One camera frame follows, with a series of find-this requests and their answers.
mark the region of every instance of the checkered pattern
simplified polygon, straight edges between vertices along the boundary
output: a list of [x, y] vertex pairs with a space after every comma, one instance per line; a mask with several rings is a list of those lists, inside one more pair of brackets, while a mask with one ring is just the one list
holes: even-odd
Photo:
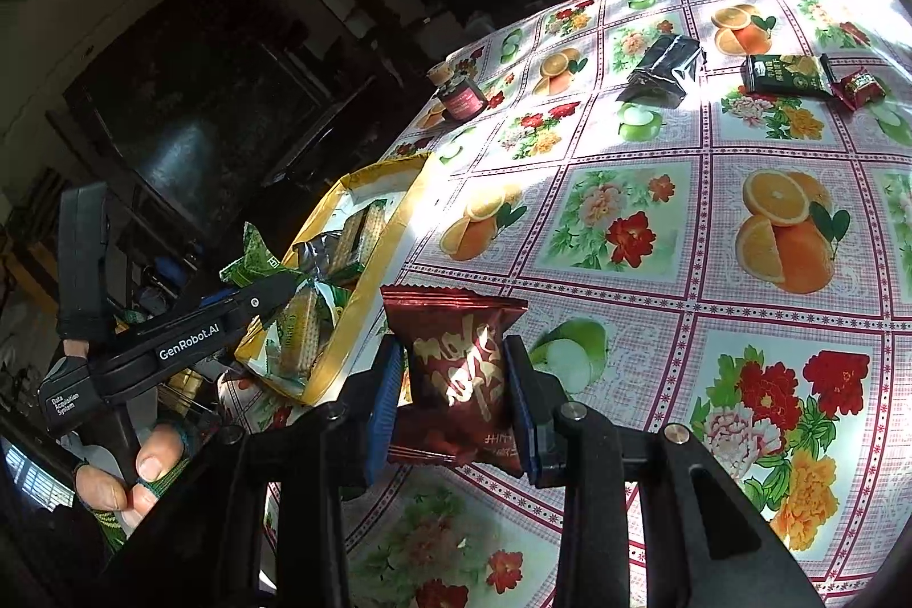
[[[590, 19], [584, 27], [567, 36], [549, 30], [552, 13], [588, 1], [594, 3], [585, 7]], [[826, 604], [842, 605], [877, 571], [912, 514], [912, 286], [904, 289], [882, 185], [885, 173], [909, 172], [912, 148], [887, 138], [868, 113], [846, 116], [825, 101], [803, 99], [823, 123], [819, 140], [770, 139], [765, 130], [751, 130], [723, 113], [722, 98], [741, 83], [743, 58], [725, 54], [717, 45], [721, 30], [713, 13], [740, 4], [751, 15], [775, 17], [772, 52], [826, 51], [842, 75], [865, 65], [886, 83], [906, 116], [912, 115], [912, 22], [897, 0], [818, 0], [836, 22], [855, 23], [869, 36], [869, 45], [842, 48], [821, 42], [817, 22], [801, 11], [802, 0], [652, 0], [647, 9], [633, 8], [629, 1], [568, 1], [450, 56], [456, 62], [481, 50], [473, 60], [482, 88], [503, 86], [508, 75], [514, 82], [503, 104], [459, 129], [465, 132], [459, 141], [465, 145], [449, 163], [448, 182], [435, 193], [439, 224], [409, 237], [413, 244], [405, 251], [407, 258], [389, 276], [403, 283], [462, 286], [526, 299], [529, 311], [514, 326], [526, 344], [568, 318], [598, 319], [608, 330], [608, 368], [577, 398], [619, 424], [640, 429], [690, 420], [693, 401], [705, 394], [707, 374], [715, 369], [719, 344], [726, 339], [735, 340], [724, 353], [740, 353], [745, 344], [786, 348], [781, 360], [796, 371], [806, 394], [809, 383], [801, 378], [801, 367], [814, 353], [841, 348], [864, 353], [869, 360], [864, 407], [851, 421], [838, 423], [840, 431], [853, 433], [840, 432], [838, 450], [827, 452], [836, 457], [838, 510], [821, 527], [812, 550], [795, 552]], [[707, 51], [699, 95], [676, 110], [660, 111], [664, 124], [657, 138], [625, 142], [617, 136], [617, 95], [642, 52], [628, 35], [654, 34], [669, 25], [699, 37]], [[502, 60], [500, 45], [514, 30], [523, 33], [519, 51]], [[536, 93], [542, 61], [568, 48], [587, 57], [585, 69], [559, 95], [542, 95], [541, 87]], [[561, 139], [550, 151], [515, 159], [503, 147], [503, 134], [515, 118], [544, 115], [553, 106], [577, 101], [575, 113], [560, 122], [556, 131]], [[459, 132], [443, 125], [421, 129], [429, 109], [430, 103], [388, 154], [403, 142], [422, 138], [430, 138], [425, 149], [453, 150], [450, 144]], [[676, 262], [667, 275], [555, 268], [543, 259], [570, 189], [587, 170], [658, 175], [672, 166], [683, 169], [675, 173], [689, 176], [687, 189], [681, 182], [677, 192], [687, 209]], [[742, 184], [760, 168], [812, 173], [830, 190], [833, 210], [851, 214], [836, 273], [824, 289], [788, 294], [739, 267], [734, 237], [748, 216]], [[467, 195], [477, 186], [507, 182], [523, 189], [527, 213], [476, 259], [451, 260], [439, 248], [439, 239], [462, 213]], [[376, 347], [371, 338], [382, 328], [378, 304], [372, 319], [355, 345], [357, 354], [368, 356]], [[790, 345], [797, 349], [795, 357], [787, 353]], [[778, 360], [768, 357], [767, 362]], [[398, 470], [368, 496], [368, 504], [358, 506], [359, 516], [347, 521], [350, 549], [382, 540], [384, 529], [395, 521], [392, 514], [402, 507], [397, 493], [408, 471]], [[526, 534], [523, 538], [558, 543], [562, 491], [534, 490], [525, 479], [481, 466], [441, 470], [438, 476], [441, 487], [487, 508], [493, 532], [518, 528]], [[626, 493], [631, 602], [644, 605], [648, 555], [640, 499], [633, 484], [628, 483]], [[535, 582], [526, 605], [553, 602], [555, 560], [556, 552], [548, 564], [528, 555], [523, 561], [523, 581]], [[469, 605], [493, 605], [508, 597], [509, 591], [498, 596], [482, 584], [470, 591]]]

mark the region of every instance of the open box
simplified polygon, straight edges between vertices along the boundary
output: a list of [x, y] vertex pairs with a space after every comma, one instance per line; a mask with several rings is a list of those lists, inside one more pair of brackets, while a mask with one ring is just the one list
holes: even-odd
[[[270, 333], [275, 334], [275, 323], [263, 330], [259, 319], [254, 320], [235, 350], [235, 358], [286, 397], [305, 405], [323, 401], [345, 370], [345, 360], [371, 311], [386, 270], [398, 253], [416, 207], [430, 196], [428, 187], [434, 183], [439, 168], [439, 160], [435, 156], [422, 153], [375, 163], [343, 176], [324, 195], [298, 231], [292, 246], [328, 230], [341, 230], [346, 218], [374, 199], [388, 200], [386, 227], [339, 316], [332, 336], [313, 363], [307, 383], [273, 376], [266, 371], [266, 339]], [[292, 247], [286, 250], [282, 263], [289, 268], [298, 267], [298, 255]]]

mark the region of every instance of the small red candy wrapper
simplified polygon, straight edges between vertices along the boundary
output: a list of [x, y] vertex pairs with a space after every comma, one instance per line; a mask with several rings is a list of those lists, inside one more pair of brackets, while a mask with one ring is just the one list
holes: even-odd
[[409, 353], [412, 405], [401, 407], [389, 460], [481, 461], [523, 473], [507, 404], [503, 332], [526, 301], [468, 289], [380, 287], [386, 321]]
[[883, 86], [877, 82], [866, 68], [859, 68], [852, 74], [842, 78], [836, 86], [833, 86], [836, 95], [842, 102], [853, 112], [873, 99], [881, 99], [886, 96]]

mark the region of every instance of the floral tablecloth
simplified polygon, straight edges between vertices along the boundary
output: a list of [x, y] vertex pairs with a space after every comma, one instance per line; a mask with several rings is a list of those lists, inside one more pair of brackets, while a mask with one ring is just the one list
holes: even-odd
[[[663, 32], [701, 40], [699, 93], [617, 101]], [[617, 424], [689, 425], [842, 605], [912, 513], [910, 47], [897, 0], [573, 0], [497, 31], [450, 56], [490, 109], [453, 130], [429, 103], [389, 148], [448, 177], [386, 278], [528, 300], [514, 332], [541, 368]], [[865, 65], [886, 100], [750, 95], [748, 52]], [[373, 317], [354, 369], [379, 298]], [[549, 605], [563, 500], [491, 467], [391, 468], [345, 506], [355, 602]], [[633, 485], [628, 514], [644, 605]]]

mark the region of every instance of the table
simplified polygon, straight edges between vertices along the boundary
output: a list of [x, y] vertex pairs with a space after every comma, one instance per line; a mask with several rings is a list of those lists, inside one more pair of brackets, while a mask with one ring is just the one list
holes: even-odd
[[[737, 36], [719, 23], [744, 14]], [[701, 39], [699, 93], [624, 106], [663, 32]], [[386, 154], [430, 149], [448, 168], [438, 217], [388, 280], [526, 299], [529, 348], [582, 319], [590, 347], [555, 369], [572, 397], [625, 426], [689, 425], [842, 605], [912, 513], [910, 45], [897, 0], [572, 0], [503, 28], [451, 56], [490, 109], [450, 131], [429, 103]], [[747, 51], [826, 52], [888, 96], [849, 115], [747, 95]], [[453, 228], [505, 202], [500, 223]], [[375, 317], [355, 368], [385, 330]], [[257, 426], [282, 409], [236, 402]], [[352, 593], [362, 608], [548, 605], [562, 507], [491, 467], [391, 467], [345, 505]], [[644, 605], [632, 485], [628, 514]]]

